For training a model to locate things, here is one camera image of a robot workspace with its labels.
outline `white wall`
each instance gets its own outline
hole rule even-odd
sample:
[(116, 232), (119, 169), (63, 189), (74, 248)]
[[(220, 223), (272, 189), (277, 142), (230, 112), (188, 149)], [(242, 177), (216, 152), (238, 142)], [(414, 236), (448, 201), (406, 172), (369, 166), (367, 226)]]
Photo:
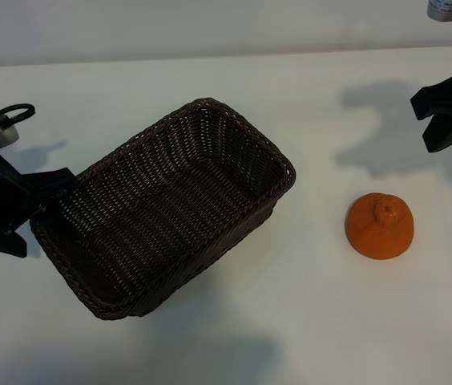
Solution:
[(426, 0), (0, 0), (0, 64), (452, 45)]

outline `white tabletop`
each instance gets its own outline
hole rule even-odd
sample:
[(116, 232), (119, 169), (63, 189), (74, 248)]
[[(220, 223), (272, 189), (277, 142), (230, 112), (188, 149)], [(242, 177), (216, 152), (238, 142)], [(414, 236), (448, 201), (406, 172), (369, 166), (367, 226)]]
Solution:
[[(2, 154), (82, 171), (158, 118), (211, 96), (293, 162), (257, 231), (144, 318), (104, 322), (27, 229), (0, 254), (0, 384), (452, 384), (452, 148), (428, 154), (409, 98), (452, 75), (452, 48), (0, 68), (0, 107), (32, 103)], [(402, 197), (411, 249), (345, 239), (362, 194)]]

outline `woven texture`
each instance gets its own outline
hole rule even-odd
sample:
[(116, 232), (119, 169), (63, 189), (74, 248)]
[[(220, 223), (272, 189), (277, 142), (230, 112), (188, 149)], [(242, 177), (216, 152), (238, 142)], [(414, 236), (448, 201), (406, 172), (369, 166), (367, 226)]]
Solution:
[(295, 171), (241, 115), (199, 99), (78, 180), (31, 227), (78, 298), (117, 319), (153, 311), (261, 225)]

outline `orange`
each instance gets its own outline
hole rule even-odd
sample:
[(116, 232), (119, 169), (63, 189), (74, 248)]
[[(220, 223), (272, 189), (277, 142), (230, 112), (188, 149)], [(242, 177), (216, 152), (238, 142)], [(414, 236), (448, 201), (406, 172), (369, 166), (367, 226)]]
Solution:
[(401, 198), (374, 192), (353, 204), (345, 231), (358, 253), (372, 259), (390, 259), (410, 247), (413, 215)]

